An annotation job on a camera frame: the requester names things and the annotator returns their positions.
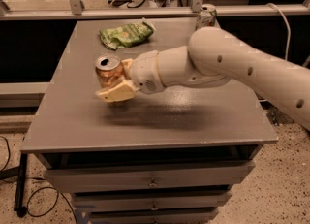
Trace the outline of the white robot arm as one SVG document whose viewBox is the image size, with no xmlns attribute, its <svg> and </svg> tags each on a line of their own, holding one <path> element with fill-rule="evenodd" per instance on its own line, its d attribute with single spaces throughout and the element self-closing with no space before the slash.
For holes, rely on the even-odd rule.
<svg viewBox="0 0 310 224">
<path fill-rule="evenodd" d="M 218 87 L 238 80 L 310 129 L 310 70 L 264 53 L 217 27 L 195 31 L 186 46 L 153 50 L 135 59 L 101 56 L 95 71 L 107 103 L 172 86 Z"/>
</svg>

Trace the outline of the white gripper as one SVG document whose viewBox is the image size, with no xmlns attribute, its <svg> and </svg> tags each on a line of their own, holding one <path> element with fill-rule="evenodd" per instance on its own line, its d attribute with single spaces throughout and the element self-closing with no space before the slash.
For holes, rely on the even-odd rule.
<svg viewBox="0 0 310 224">
<path fill-rule="evenodd" d="M 122 60 L 126 78 L 132 78 L 133 82 L 125 77 L 112 82 L 99 78 L 101 89 L 95 92 L 96 96 L 105 102 L 112 103 L 134 98 L 137 89 L 144 94 L 162 92 L 165 87 L 158 72 L 158 54 L 157 50 L 153 50 L 141 54 L 135 60 Z"/>
</svg>

